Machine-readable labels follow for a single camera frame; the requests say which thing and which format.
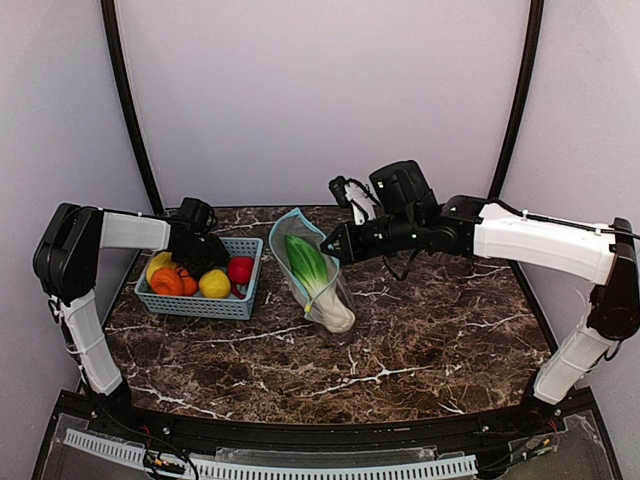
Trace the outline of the light blue plastic basket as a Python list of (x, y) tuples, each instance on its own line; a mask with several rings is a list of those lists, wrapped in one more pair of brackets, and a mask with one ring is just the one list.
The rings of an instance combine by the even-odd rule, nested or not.
[(249, 320), (252, 315), (264, 242), (260, 238), (222, 237), (221, 241), (232, 257), (252, 257), (254, 266), (247, 286), (239, 291), (245, 294), (243, 299), (230, 293), (227, 298), (205, 298), (200, 293), (194, 296), (163, 296), (154, 293), (146, 281), (146, 271), (140, 275), (134, 288), (135, 294), (147, 309), (154, 314), (192, 316), (222, 320)]

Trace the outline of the red chili pepper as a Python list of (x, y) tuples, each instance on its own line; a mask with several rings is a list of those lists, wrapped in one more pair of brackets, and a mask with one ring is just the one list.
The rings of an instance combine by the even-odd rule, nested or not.
[(232, 283), (230, 293), (239, 300), (244, 300), (248, 293), (247, 284)]

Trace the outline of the clear zip top bag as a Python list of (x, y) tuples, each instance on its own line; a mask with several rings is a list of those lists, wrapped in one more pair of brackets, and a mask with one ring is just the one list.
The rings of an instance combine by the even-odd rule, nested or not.
[(329, 335), (347, 335), (356, 323), (355, 307), (340, 262), (321, 252), (326, 235), (295, 208), (271, 228), (269, 247), (303, 317)]

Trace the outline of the red apple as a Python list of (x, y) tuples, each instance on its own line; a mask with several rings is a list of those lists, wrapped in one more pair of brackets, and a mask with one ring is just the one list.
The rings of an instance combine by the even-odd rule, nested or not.
[(254, 259), (247, 256), (232, 257), (227, 265), (227, 276), (232, 284), (248, 285), (254, 268)]

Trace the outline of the black front rail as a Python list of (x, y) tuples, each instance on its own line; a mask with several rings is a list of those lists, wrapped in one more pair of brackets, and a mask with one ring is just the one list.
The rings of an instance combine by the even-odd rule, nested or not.
[(287, 425), (213, 420), (193, 416), (131, 408), (127, 420), (116, 423), (112, 416), (88, 397), (62, 394), (60, 408), (67, 408), (101, 433), (129, 438), (151, 436), (153, 446), (188, 452), (213, 452), (230, 447), (301, 452), (356, 452), (434, 445), (438, 450), (470, 452), (502, 451), (508, 442), (549, 434), (562, 427), (565, 418), (594, 403), (587, 389), (572, 392), (558, 410), (520, 406), (476, 414), (430, 420), (373, 423)]

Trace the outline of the orange fruit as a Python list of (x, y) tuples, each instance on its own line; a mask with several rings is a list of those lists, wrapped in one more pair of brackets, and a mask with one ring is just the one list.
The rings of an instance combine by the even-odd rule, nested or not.
[(182, 296), (184, 283), (175, 269), (162, 267), (157, 269), (149, 281), (152, 291), (157, 295)]

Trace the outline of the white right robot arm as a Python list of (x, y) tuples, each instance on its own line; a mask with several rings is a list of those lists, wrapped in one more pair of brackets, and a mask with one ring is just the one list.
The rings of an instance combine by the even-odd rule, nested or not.
[(537, 400), (558, 404), (612, 346), (638, 332), (638, 237), (628, 221), (569, 221), (467, 195), (441, 204), (414, 160), (384, 166), (369, 181), (338, 176), (329, 184), (354, 214), (321, 244), (343, 265), (414, 250), (528, 263), (592, 284), (589, 312), (534, 378)]

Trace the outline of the yellow lemon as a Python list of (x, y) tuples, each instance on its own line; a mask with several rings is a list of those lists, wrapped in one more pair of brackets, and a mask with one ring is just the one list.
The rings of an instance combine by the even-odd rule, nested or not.
[(200, 278), (199, 291), (205, 298), (224, 299), (231, 292), (231, 281), (223, 270), (213, 269)]

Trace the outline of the small orange tangerine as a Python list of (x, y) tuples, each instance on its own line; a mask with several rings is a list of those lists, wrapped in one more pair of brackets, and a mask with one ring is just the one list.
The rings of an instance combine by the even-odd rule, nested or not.
[(199, 292), (198, 282), (194, 278), (192, 278), (186, 271), (179, 271), (177, 275), (182, 282), (181, 296), (191, 297)]

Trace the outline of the yellow pear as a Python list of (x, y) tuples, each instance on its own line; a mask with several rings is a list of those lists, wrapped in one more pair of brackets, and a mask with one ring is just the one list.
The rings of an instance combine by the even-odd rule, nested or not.
[(161, 268), (169, 268), (175, 270), (178, 264), (172, 260), (172, 253), (168, 251), (161, 252), (155, 255), (149, 262), (146, 268), (145, 278), (148, 284), (151, 284), (151, 279), (155, 272)]

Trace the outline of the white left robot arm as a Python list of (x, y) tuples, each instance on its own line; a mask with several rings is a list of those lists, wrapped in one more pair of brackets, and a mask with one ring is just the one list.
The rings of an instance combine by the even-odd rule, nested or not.
[(213, 208), (189, 197), (167, 217), (70, 203), (58, 206), (34, 253), (33, 270), (67, 352), (90, 391), (111, 396), (125, 384), (97, 312), (94, 288), (100, 252), (168, 251), (174, 262), (198, 279), (230, 259), (216, 226)]

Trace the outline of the white garlic bulb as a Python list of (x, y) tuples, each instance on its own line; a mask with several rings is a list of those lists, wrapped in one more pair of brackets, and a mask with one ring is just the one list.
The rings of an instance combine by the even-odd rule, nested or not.
[(285, 251), (289, 271), (305, 296), (305, 318), (332, 334), (348, 332), (355, 314), (337, 293), (336, 268), (330, 267), (318, 248), (301, 236), (287, 234)]

